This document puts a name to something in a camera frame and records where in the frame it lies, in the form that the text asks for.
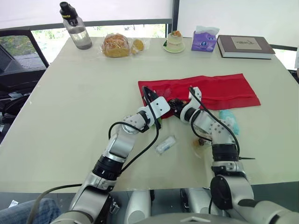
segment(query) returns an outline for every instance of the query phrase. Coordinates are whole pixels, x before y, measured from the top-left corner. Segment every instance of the white wall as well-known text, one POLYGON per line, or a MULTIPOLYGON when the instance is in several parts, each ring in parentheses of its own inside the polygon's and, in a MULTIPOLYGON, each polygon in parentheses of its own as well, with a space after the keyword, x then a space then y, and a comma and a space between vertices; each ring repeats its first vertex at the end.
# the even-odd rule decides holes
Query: white wall
POLYGON ((181 0, 178 30, 191 37, 196 25, 223 35, 264 36, 268 43, 299 45, 298 0, 181 0))
MULTIPOLYGON (((63 0, 1 0, 0 29, 61 23, 63 0)), ((172 0, 69 0, 83 21, 172 18, 172 0)))

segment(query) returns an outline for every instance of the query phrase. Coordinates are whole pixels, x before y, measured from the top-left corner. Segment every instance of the book cover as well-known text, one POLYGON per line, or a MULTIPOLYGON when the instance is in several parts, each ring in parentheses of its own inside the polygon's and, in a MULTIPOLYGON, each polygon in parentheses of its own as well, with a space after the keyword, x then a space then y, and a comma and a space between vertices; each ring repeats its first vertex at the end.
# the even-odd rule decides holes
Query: book cover
POLYGON ((261 36, 219 35, 225 52, 275 54, 272 47, 261 36))

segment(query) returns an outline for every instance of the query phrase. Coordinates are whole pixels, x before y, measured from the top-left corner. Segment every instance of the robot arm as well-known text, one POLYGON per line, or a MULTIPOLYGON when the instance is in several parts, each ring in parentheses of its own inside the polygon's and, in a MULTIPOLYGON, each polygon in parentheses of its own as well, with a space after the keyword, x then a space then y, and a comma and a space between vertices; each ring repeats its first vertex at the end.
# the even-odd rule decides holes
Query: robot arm
MULTIPOLYGON (((194 88, 194 95, 201 100, 201 92, 194 88)), ((251 224, 292 224, 297 223, 299 214, 291 212, 269 201, 255 201, 252 187, 246 177, 242 162, 231 134, 206 111, 199 109, 200 103, 189 94, 190 102, 177 99, 170 102, 175 115, 184 123, 195 125, 212 139, 215 177, 211 181, 211 195, 214 204, 226 210, 232 218, 251 224)), ((220 120, 227 127, 228 121, 220 120)))
MULTIPOLYGON (((150 103, 156 118, 170 110, 163 97, 155 97, 150 103)), ((154 124, 149 106, 139 108, 138 113, 126 116, 123 121, 140 129, 148 130, 154 124)), ((127 125, 119 125, 110 138, 107 148, 87 175, 79 191, 74 196, 70 211, 59 216, 52 224, 93 224, 104 223, 109 213, 112 198, 109 192, 116 184, 117 177, 132 151, 139 132, 127 125)))

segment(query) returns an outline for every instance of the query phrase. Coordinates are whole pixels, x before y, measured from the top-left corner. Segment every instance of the brown book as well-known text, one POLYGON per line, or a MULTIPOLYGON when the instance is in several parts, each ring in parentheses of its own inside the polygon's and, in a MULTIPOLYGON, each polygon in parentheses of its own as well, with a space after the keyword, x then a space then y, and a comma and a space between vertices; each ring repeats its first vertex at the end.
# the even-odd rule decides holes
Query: brown book
POLYGON ((222 57, 271 59, 275 52, 261 36, 219 35, 222 57))

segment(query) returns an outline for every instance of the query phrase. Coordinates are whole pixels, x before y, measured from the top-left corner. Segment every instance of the purple tissue box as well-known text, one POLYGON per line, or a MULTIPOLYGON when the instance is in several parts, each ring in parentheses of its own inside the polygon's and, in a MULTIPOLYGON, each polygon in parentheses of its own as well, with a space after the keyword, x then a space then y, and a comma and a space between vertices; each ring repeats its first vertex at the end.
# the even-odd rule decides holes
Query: purple tissue box
POLYGON ((213 52, 216 45, 216 36, 209 33, 196 34, 193 33, 193 42, 191 50, 213 52))

